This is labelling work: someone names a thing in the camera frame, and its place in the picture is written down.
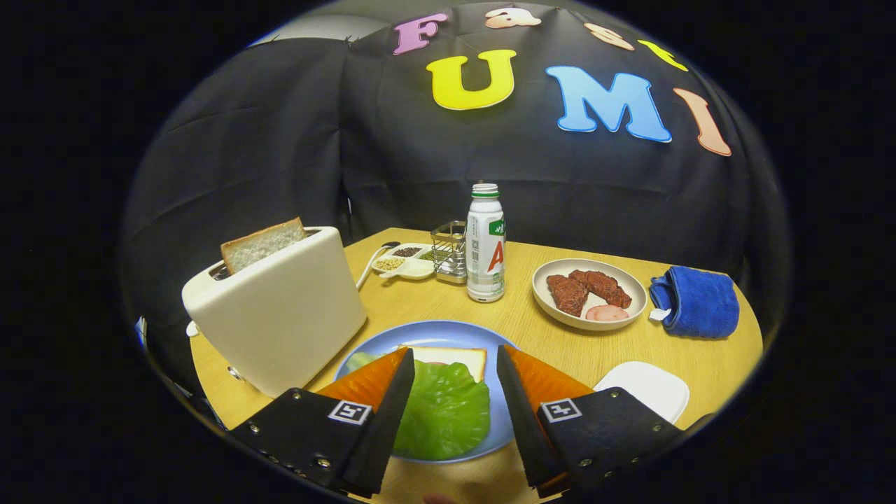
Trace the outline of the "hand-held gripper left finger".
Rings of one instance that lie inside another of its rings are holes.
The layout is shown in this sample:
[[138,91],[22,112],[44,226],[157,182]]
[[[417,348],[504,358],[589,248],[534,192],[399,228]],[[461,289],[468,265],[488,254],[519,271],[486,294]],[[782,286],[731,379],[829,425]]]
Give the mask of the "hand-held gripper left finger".
[[381,491],[414,379],[413,352],[401,348],[318,392],[288,389],[231,435],[291,475],[369,498]]

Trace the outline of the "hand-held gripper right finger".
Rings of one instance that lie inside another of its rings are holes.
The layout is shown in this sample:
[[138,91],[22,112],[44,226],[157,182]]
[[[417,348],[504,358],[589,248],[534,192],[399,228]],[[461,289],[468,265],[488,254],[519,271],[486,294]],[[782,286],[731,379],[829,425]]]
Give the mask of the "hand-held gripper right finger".
[[594,391],[512,346],[498,348],[497,376],[526,481],[542,498],[615,486],[684,437],[622,387]]

